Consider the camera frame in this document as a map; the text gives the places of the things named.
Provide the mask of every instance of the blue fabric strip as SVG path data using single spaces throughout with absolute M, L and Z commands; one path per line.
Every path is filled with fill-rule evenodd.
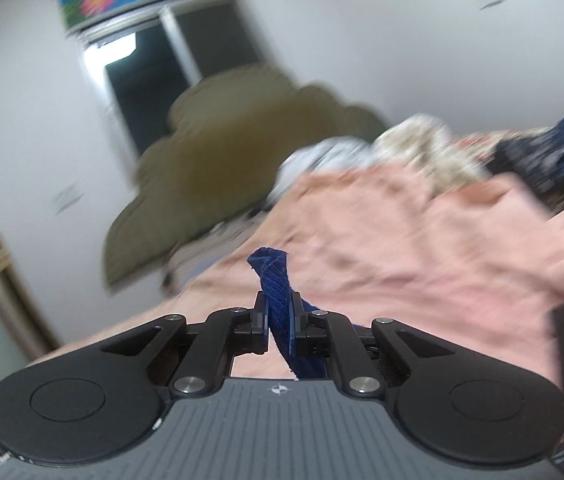
M 299 379 L 321 379 L 326 377 L 324 359 L 318 357 L 296 357 L 291 355 L 289 336 L 291 335 L 291 284 L 286 270 L 286 253 L 278 249 L 260 247 L 248 259 L 257 272 L 262 292 L 268 300 L 268 325 L 280 353 L 291 371 Z M 311 312 L 317 307 L 302 300 L 304 310 Z

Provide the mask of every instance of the headboard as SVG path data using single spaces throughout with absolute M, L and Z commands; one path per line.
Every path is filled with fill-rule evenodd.
M 271 66 L 206 78 L 169 110 L 172 134 L 140 157 L 138 196 L 111 225 L 104 251 L 108 285 L 262 201 L 280 164 L 327 137 L 373 140 L 386 126 L 325 89 L 297 89 Z

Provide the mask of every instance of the window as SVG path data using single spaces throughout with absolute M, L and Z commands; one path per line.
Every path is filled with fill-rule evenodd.
M 82 34 L 85 61 L 109 112 L 141 155 L 171 134 L 167 114 L 201 78 L 263 60 L 235 0 L 174 0 Z

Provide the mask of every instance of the dark window glass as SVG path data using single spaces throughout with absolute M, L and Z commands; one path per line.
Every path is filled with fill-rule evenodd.
M 131 32 L 127 30 L 116 37 Z M 130 134 L 142 154 L 153 142 L 170 134 L 169 108 L 188 88 L 188 82 L 159 22 L 138 27 L 135 33 L 136 50 L 107 65 L 107 73 Z
M 260 61 L 233 4 L 177 16 L 203 77 Z

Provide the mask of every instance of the window frame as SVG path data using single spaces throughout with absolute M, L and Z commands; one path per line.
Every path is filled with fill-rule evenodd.
M 273 62 L 271 49 L 267 47 L 261 30 L 254 23 L 254 16 L 245 11 L 242 0 L 161 0 L 153 4 L 147 4 L 139 9 L 123 12 L 118 16 L 92 25 L 75 34 L 81 69 L 85 78 L 89 81 L 89 86 L 94 91 L 98 108 L 105 118 L 107 136 L 114 152 L 116 152 L 116 155 L 122 162 L 131 186 L 136 184 L 135 176 L 140 154 L 124 120 L 113 86 L 108 79 L 107 71 L 104 67 L 89 64 L 87 54 L 89 46 L 125 28 L 159 20 L 169 43 L 171 43 L 173 55 L 179 63 L 189 86 L 192 87 L 201 81 L 202 75 L 184 37 L 184 33 L 177 23 L 176 17 L 179 14 L 186 14 L 194 10 L 226 4 L 235 6 L 246 34 L 260 59 L 263 62 Z

